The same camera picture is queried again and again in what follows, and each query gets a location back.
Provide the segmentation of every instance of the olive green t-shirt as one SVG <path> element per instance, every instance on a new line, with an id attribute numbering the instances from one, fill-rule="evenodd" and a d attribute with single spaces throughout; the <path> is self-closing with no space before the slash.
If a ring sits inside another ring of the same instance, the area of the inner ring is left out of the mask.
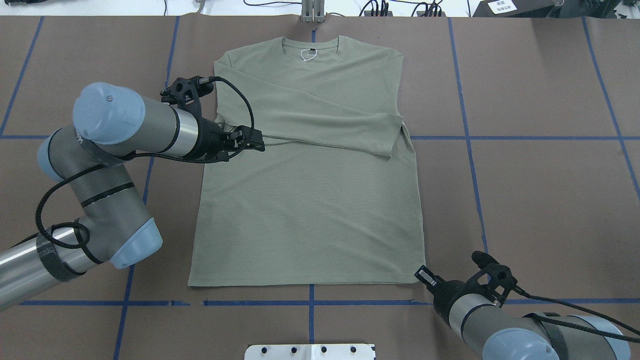
<path id="1" fill-rule="evenodd" d="M 402 61 L 340 36 L 276 38 L 214 63 L 249 100 L 266 151 L 205 166 L 190 286 L 416 281 L 424 235 L 396 106 Z M 241 98 L 217 92 L 216 121 L 248 126 Z"/>

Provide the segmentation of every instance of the brown table surface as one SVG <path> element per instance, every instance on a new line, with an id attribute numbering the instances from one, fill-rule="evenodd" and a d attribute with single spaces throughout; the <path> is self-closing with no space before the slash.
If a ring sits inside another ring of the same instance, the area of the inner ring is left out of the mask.
<path id="1" fill-rule="evenodd" d="M 106 81 L 157 97 L 225 51 L 346 35 L 405 55 L 399 110 L 417 151 L 429 267 L 476 272 L 474 250 L 528 292 L 640 325 L 638 20 L 278 17 L 0 18 L 0 247 L 35 231 L 53 185 L 43 139 Z M 205 98 L 213 119 L 215 98 Z M 202 166 L 127 164 L 164 238 L 0 313 L 1 359 L 242 359 L 251 344 L 373 343 L 378 359 L 473 359 L 421 284 L 187 286 Z M 64 188 L 44 222 L 82 215 Z M 575 311 L 517 296 L 504 307 Z M 640 356 L 638 346 L 632 353 Z"/>

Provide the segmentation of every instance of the blue tape line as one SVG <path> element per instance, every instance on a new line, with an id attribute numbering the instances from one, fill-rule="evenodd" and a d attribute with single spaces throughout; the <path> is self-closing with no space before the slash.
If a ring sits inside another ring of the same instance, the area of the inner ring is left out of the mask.
<path id="1" fill-rule="evenodd" d="M 454 135 L 417 135 L 410 136 L 411 140 L 466 140 L 466 136 Z"/>
<path id="2" fill-rule="evenodd" d="M 640 304 L 640 298 L 560 299 L 572 304 Z M 27 300 L 21 306 L 190 306 L 176 300 Z M 226 300 L 203 301 L 204 306 L 431 306 L 415 300 Z M 507 300 L 507 305 L 550 304 L 542 300 Z"/>
<path id="3" fill-rule="evenodd" d="M 415 300 L 317 300 L 316 306 L 414 306 L 432 305 L 430 302 Z"/>
<path id="4" fill-rule="evenodd" d="M 142 202 L 147 204 L 147 197 L 149 195 L 149 181 L 151 180 L 151 170 L 154 167 L 155 158 L 152 156 L 149 158 L 149 167 L 147 168 L 147 178 L 145 180 L 145 191 L 142 193 Z"/>
<path id="5" fill-rule="evenodd" d="M 49 135 L 1 135 L 0 139 L 21 139 L 21 140 L 25 140 L 25 139 L 37 139 L 37 140 L 43 140 L 48 138 Z"/>
<path id="6" fill-rule="evenodd" d="M 613 106 L 611 106 L 611 100 L 609 99 L 609 93 L 607 92 L 607 88 L 604 86 L 604 81 L 602 80 L 602 75 L 600 73 L 600 67 L 598 66 L 598 60 L 596 60 L 596 54 L 593 52 L 593 44 L 591 43 L 591 36 L 589 35 L 589 28 L 587 26 L 587 18 L 582 17 L 582 27 L 584 28 L 584 36 L 587 38 L 587 45 L 589 46 L 589 53 L 591 54 L 591 60 L 593 61 L 593 67 L 596 70 L 596 75 L 598 76 L 598 82 L 600 83 L 600 88 L 602 88 L 602 94 L 604 95 L 605 102 L 607 103 L 607 108 L 609 109 L 609 115 L 611 116 L 611 120 L 613 121 L 613 127 L 616 129 L 616 134 L 618 135 L 618 140 L 620 141 L 620 147 L 622 148 L 622 153 L 625 157 L 625 162 L 627 163 L 627 168 L 629 169 L 629 174 L 631 176 L 631 181 L 634 184 L 634 188 L 636 189 L 636 195 L 638 200 L 640 200 L 640 186 L 638 185 L 638 180 L 636 177 L 636 173 L 634 172 L 634 167 L 631 165 L 631 160 L 629 159 L 629 154 L 627 152 L 627 147 L 625 146 L 625 142 L 622 139 L 622 133 L 620 132 L 620 126 L 618 125 L 618 119 L 616 119 L 616 114 L 613 112 Z"/>
<path id="7" fill-rule="evenodd" d="M 22 306 L 122 306 L 120 300 L 27 300 Z"/>
<path id="8" fill-rule="evenodd" d="M 469 165 L 471 167 L 471 181 L 474 184 L 474 195 L 476 196 L 476 210 L 480 218 L 480 228 L 482 230 L 482 243 L 484 252 L 489 253 L 489 246 L 486 243 L 486 232 L 484 231 L 484 216 L 482 214 L 482 205 L 480 204 L 480 191 L 478 190 L 478 182 L 476 177 L 476 164 L 474 163 L 474 155 L 471 149 L 471 139 L 469 138 L 469 126 L 467 123 L 467 109 L 465 107 L 465 98 L 462 95 L 462 81 L 460 80 L 460 67 L 458 66 L 458 54 L 456 52 L 456 41 L 453 35 L 453 24 L 451 18 L 448 17 L 449 38 L 451 39 L 451 52 L 453 53 L 453 65 L 456 69 L 456 82 L 458 84 L 458 97 L 460 98 L 460 110 L 462 112 L 462 124 L 465 127 L 465 136 L 467 141 L 467 154 L 469 156 Z"/>
<path id="9" fill-rule="evenodd" d="M 149 158 L 149 166 L 147 168 L 147 179 L 145 180 L 145 191 L 142 195 L 142 202 L 147 204 L 147 196 L 149 194 L 149 181 L 151 180 L 151 171 L 154 167 L 154 158 Z M 136 269 L 136 265 L 129 267 L 129 275 L 127 276 L 127 287 L 124 291 L 124 304 L 122 305 L 122 312 L 120 313 L 120 325 L 118 326 L 118 337 L 116 338 L 116 348 L 113 352 L 113 360 L 118 360 L 120 357 L 120 345 L 122 344 L 122 336 L 124 334 L 124 325 L 127 321 L 127 308 L 129 307 L 129 296 L 131 295 L 131 284 L 133 283 L 133 272 Z"/>
<path id="10" fill-rule="evenodd" d="M 22 306 L 190 306 L 176 300 L 27 300 Z"/>
<path id="11" fill-rule="evenodd" d="M 513 135 L 418 135 L 412 140 L 616 140 L 618 136 L 513 136 Z M 640 140 L 640 136 L 627 136 L 624 140 Z"/>
<path id="12" fill-rule="evenodd" d="M 122 312 L 120 313 L 120 325 L 118 326 L 118 337 L 116 338 L 116 348 L 113 352 L 113 360 L 118 360 L 120 357 L 120 346 L 122 345 L 122 335 L 124 334 L 124 324 L 127 321 L 127 302 L 129 301 L 129 294 L 131 294 L 131 283 L 133 282 L 133 271 L 136 265 L 129 267 L 129 275 L 127 276 L 127 287 L 124 292 L 124 301 L 122 304 Z"/>
<path id="13" fill-rule="evenodd" d="M 40 22 L 38 22 L 38 27 L 36 28 L 36 33 L 33 35 L 33 39 L 31 40 L 31 46 L 29 47 L 29 51 L 27 52 L 27 57 L 24 59 L 24 63 L 22 64 L 20 75 L 18 75 L 18 81 L 16 81 L 15 87 L 13 88 L 13 93 L 11 94 L 11 99 L 9 99 L 9 105 L 6 107 L 6 112 L 4 113 L 4 119 L 2 121 L 2 125 L 0 125 L 0 135 L 4 133 L 6 124 L 9 121 L 9 115 L 11 115 L 13 102 L 15 101 L 16 95 L 18 95 L 18 90 L 20 89 L 22 78 L 24 77 L 24 73 L 27 70 L 27 65 L 29 64 L 29 59 L 31 58 L 31 54 L 33 53 L 33 48 L 36 46 L 36 41 L 38 40 L 38 35 L 40 34 L 40 29 L 42 29 L 43 22 L 44 22 L 44 16 L 41 16 Z"/>
<path id="14" fill-rule="evenodd" d="M 316 286 L 309 284 L 309 343 L 316 343 L 316 325 L 314 324 L 314 318 L 316 317 L 316 309 L 314 302 L 316 301 Z"/>
<path id="15" fill-rule="evenodd" d="M 204 306 L 308 306 L 308 300 L 205 300 Z"/>
<path id="16" fill-rule="evenodd" d="M 309 297 L 313 295 L 313 288 L 309 287 Z M 432 305 L 430 302 L 415 300 L 205 300 L 204 306 L 412 306 Z M 309 313 L 309 336 L 313 338 L 311 326 L 314 315 Z"/>
<path id="17" fill-rule="evenodd" d="M 173 51 L 175 50 L 175 39 L 178 37 L 178 25 L 180 24 L 180 17 L 175 17 L 175 24 L 173 25 L 173 39 L 171 40 L 171 50 L 169 50 L 169 62 L 166 64 L 166 79 L 164 80 L 164 87 L 169 86 L 169 76 L 171 75 L 171 64 L 173 62 Z"/>
<path id="18" fill-rule="evenodd" d="M 0 139 L 35 139 L 44 140 L 49 135 L 1 135 Z M 411 136 L 412 140 L 571 140 L 571 141 L 589 141 L 589 140 L 615 140 L 620 138 L 617 136 L 495 136 L 495 135 L 415 135 Z M 640 136 L 622 136 L 624 141 L 640 140 Z"/>
<path id="19" fill-rule="evenodd" d="M 560 299 L 572 304 L 640 304 L 640 299 L 612 298 L 612 299 Z M 550 302 L 532 299 L 507 300 L 506 305 L 551 304 Z"/>

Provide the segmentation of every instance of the light blue joint cap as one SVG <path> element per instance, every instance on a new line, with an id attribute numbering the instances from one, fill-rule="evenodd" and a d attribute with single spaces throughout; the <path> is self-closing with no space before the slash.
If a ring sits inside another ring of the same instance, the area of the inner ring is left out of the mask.
<path id="1" fill-rule="evenodd" d="M 591 324 L 591 326 L 593 326 L 598 330 L 613 332 L 614 334 L 622 335 L 622 332 L 620 332 L 620 330 L 615 325 L 613 325 L 610 321 L 606 319 L 599 318 L 597 316 L 582 316 L 582 315 L 571 315 L 571 316 L 583 319 L 584 321 L 588 322 L 589 324 Z M 631 359 L 631 349 L 629 348 L 629 343 L 619 339 L 612 339 L 607 337 L 605 337 L 605 339 L 611 346 L 613 353 L 616 354 L 617 360 Z"/>
<path id="2" fill-rule="evenodd" d="M 111 260 L 117 269 L 131 266 L 158 251 L 162 236 L 154 218 L 150 218 L 116 251 Z"/>
<path id="3" fill-rule="evenodd" d="M 49 144 L 51 144 L 51 138 L 56 134 L 53 133 L 50 137 L 48 137 L 40 147 L 38 148 L 38 165 L 42 172 L 44 172 L 51 179 L 54 179 L 56 182 L 60 182 L 64 180 L 58 173 L 53 170 L 53 166 L 51 166 L 51 160 L 49 159 Z"/>
<path id="4" fill-rule="evenodd" d="M 560 360 L 549 342 L 533 331 L 512 327 L 497 331 L 484 343 L 484 360 Z"/>
<path id="5" fill-rule="evenodd" d="M 107 83 L 82 90 L 74 105 L 74 127 L 83 138 L 103 145 L 132 137 L 145 119 L 145 103 L 137 92 Z"/>

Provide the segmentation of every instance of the white label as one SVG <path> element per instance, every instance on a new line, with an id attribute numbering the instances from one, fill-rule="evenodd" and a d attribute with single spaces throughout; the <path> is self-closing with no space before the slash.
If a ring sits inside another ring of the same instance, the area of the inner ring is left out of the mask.
<path id="1" fill-rule="evenodd" d="M 491 11 L 493 11 L 493 13 L 496 15 L 499 13 L 508 13 L 518 10 L 518 8 L 516 8 L 511 0 L 494 1 L 492 3 L 488 3 L 487 5 L 489 5 Z"/>
<path id="2" fill-rule="evenodd" d="M 244 360 L 375 360 L 373 344 L 252 345 Z"/>

